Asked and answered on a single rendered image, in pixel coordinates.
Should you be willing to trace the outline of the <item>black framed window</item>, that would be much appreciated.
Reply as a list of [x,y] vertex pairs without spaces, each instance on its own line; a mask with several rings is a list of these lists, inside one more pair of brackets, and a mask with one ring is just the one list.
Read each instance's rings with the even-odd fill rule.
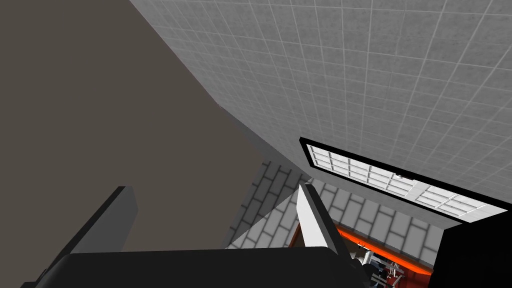
[[512,209],[512,204],[486,196],[472,198],[466,189],[317,141],[300,137],[299,142],[312,168],[457,222],[473,223]]

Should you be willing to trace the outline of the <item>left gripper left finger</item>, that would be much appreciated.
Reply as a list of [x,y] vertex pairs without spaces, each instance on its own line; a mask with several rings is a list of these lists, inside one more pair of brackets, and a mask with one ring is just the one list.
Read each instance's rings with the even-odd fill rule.
[[77,253],[121,252],[138,213],[132,186],[119,186],[93,213],[46,269]]

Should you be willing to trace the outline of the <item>black cabinet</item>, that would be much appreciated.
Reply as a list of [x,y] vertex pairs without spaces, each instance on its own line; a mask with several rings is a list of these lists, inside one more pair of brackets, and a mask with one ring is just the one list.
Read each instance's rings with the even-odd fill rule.
[[444,230],[428,288],[512,288],[512,210]]

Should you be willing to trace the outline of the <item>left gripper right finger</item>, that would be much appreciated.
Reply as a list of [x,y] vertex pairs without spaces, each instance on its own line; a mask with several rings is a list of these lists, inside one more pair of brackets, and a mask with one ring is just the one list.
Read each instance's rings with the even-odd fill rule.
[[343,236],[312,184],[299,185],[296,211],[306,247],[325,247],[342,258],[350,258]]

